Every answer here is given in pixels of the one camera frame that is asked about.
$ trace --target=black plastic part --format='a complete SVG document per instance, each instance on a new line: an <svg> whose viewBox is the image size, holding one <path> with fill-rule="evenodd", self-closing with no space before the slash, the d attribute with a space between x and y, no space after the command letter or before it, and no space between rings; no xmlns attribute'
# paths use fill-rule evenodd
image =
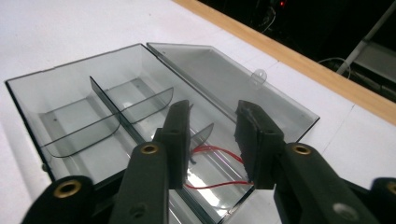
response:
<svg viewBox="0 0 396 224"><path fill-rule="evenodd" d="M93 212L92 193L86 176L59 179L35 200L22 223L87 223Z"/></svg>
<svg viewBox="0 0 396 224"><path fill-rule="evenodd" d="M378 178L369 192L368 206L381 223L396 223L396 178Z"/></svg>
<svg viewBox="0 0 396 224"><path fill-rule="evenodd" d="M274 160L285 146L284 134L262 108L253 103L239 101L236 115L234 136L248 179L256 189L273 189Z"/></svg>
<svg viewBox="0 0 396 224"><path fill-rule="evenodd" d="M134 149L109 223L168 223L166 154L155 142Z"/></svg>
<svg viewBox="0 0 396 224"><path fill-rule="evenodd" d="M170 106L165 123L156 132L155 141L166 147L169 165L169 189L182 189L187 177L190 157L190 107L189 101L179 101Z"/></svg>
<svg viewBox="0 0 396 224"><path fill-rule="evenodd" d="M282 203L292 199L286 191L294 194L302 210L299 220L285 220L281 216L283 223L378 223L314 148L287 144L280 164L285 175L276 182L276 206L295 207Z"/></svg>

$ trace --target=white table surface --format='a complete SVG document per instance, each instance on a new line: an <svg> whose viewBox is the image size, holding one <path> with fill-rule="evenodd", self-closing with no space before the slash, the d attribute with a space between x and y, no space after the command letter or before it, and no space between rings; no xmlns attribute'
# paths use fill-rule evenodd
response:
<svg viewBox="0 0 396 224"><path fill-rule="evenodd" d="M169 0L0 3L0 223L19 223L50 183L4 81L136 43L203 44L320 116L304 137L343 178L365 188L396 176L396 127ZM280 223L272 191L255 190L226 223Z"/></svg>

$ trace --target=brass screw insert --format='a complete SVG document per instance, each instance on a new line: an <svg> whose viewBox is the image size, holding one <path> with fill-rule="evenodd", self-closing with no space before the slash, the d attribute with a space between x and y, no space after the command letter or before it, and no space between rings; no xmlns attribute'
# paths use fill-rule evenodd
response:
<svg viewBox="0 0 396 224"><path fill-rule="evenodd" d="M396 182L389 182L388 184L387 184L387 187L388 187L388 190L390 191L390 192L392 192L393 194L396 194Z"/></svg>
<svg viewBox="0 0 396 224"><path fill-rule="evenodd" d="M75 179L68 180L60 184L58 188L55 189L53 196L57 198L67 198L76 194L80 189L81 183Z"/></svg>
<svg viewBox="0 0 396 224"><path fill-rule="evenodd" d="M312 152L311 149L304 147L304 146L293 146L292 149L294 152L301 154L301 155L309 155Z"/></svg>
<svg viewBox="0 0 396 224"><path fill-rule="evenodd" d="M158 147L155 145L147 145L140 149L143 154L153 154L158 151Z"/></svg>

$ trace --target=red wire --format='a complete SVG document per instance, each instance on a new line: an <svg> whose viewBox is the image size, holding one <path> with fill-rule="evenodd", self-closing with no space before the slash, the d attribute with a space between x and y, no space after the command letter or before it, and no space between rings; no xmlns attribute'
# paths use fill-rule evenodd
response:
<svg viewBox="0 0 396 224"><path fill-rule="evenodd" d="M241 163L244 163L240 157L238 157L237 155L235 155L231 151L229 151L227 149L224 149L224 148L221 148L221 147L214 147L214 146L200 146L200 147L196 147L195 149L192 150L191 155L193 155L194 153L198 153L198 152L215 151L215 150L225 152L228 155L232 156L237 161L239 161ZM235 184L252 185L253 183L248 183L247 181L242 181L242 180L236 180L236 181L224 182L224 183L220 183L220 184L216 184L216 185L210 185L210 186L205 186L205 187L195 187L195 186L192 186L192 185L189 185L189 184L184 184L184 185L187 188L189 188L189 189L213 189L213 188L224 186L224 185L235 185Z"/></svg>
<svg viewBox="0 0 396 224"><path fill-rule="evenodd" d="M237 155L235 155L231 151L229 151L227 149L224 149L224 148L221 148L221 147L214 147L214 146L200 146L200 147L196 147L195 149L192 150L191 155L194 154L194 153L197 153L197 152L214 151L214 150L225 152L228 155L232 156L237 161L239 161L241 163L244 163L240 157L238 157Z"/></svg>

